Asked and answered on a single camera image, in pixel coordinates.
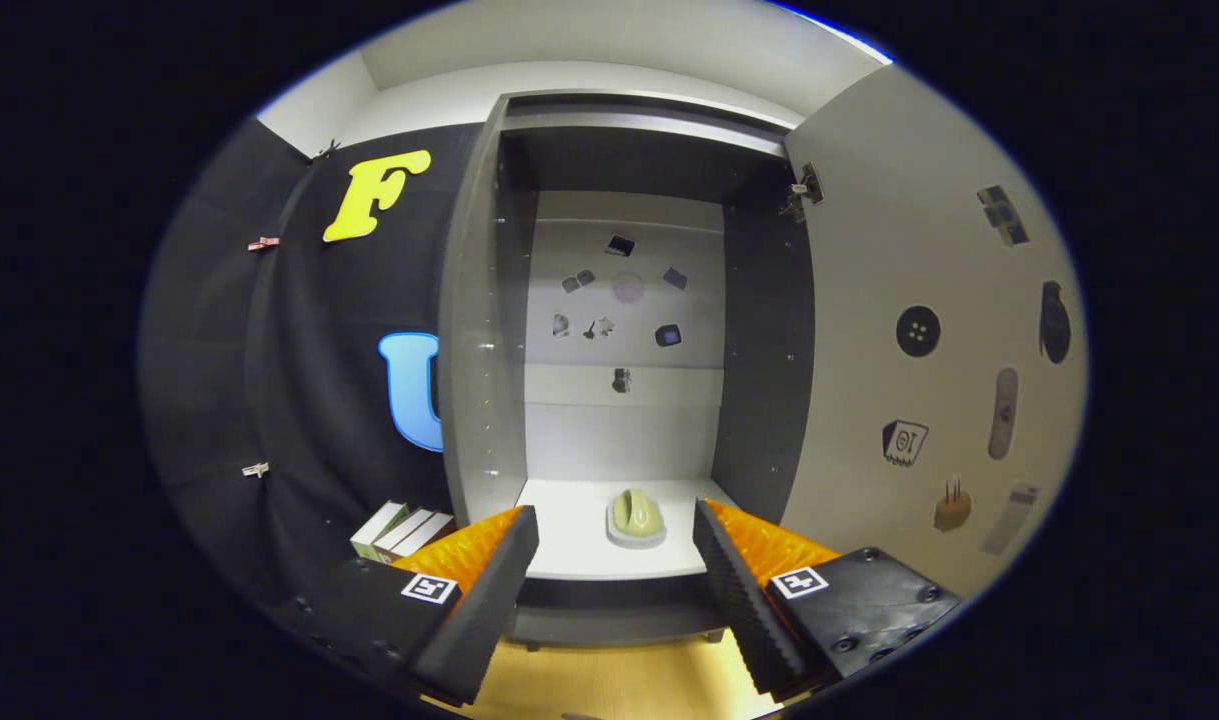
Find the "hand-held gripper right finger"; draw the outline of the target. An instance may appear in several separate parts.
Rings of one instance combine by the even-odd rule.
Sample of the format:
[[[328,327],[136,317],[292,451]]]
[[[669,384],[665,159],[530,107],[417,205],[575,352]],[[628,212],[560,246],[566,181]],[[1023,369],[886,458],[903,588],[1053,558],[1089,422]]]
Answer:
[[[692,503],[692,545],[756,691],[773,701],[844,682],[961,605],[884,549],[837,553],[714,498]]]

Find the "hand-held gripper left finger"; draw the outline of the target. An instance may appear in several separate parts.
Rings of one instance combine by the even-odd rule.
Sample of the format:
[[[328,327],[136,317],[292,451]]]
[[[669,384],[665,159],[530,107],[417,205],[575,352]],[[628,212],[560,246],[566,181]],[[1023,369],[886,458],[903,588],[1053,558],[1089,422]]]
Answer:
[[[399,701],[475,702],[539,548],[514,506],[413,556],[341,562],[289,601],[289,632]]]

